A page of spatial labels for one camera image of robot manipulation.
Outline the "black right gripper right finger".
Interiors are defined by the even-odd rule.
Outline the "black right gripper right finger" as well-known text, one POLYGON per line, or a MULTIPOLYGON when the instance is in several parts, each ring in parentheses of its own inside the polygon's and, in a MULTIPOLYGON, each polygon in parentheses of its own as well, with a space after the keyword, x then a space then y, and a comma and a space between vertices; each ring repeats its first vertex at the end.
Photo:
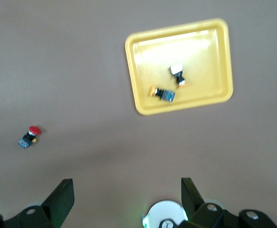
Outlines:
POLYGON ((233 215, 213 202, 206 203, 191 178, 181 179, 181 200, 188 220, 182 228, 276 228, 265 213, 244 209, 233 215))

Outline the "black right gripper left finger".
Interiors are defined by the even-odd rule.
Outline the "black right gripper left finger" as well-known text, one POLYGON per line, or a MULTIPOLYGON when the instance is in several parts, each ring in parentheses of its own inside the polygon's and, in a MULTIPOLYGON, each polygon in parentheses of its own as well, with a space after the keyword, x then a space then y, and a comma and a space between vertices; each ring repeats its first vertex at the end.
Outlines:
POLYGON ((0 228, 60 228, 73 205, 73 180, 64 179, 40 206, 27 207, 8 220, 0 214, 0 228))

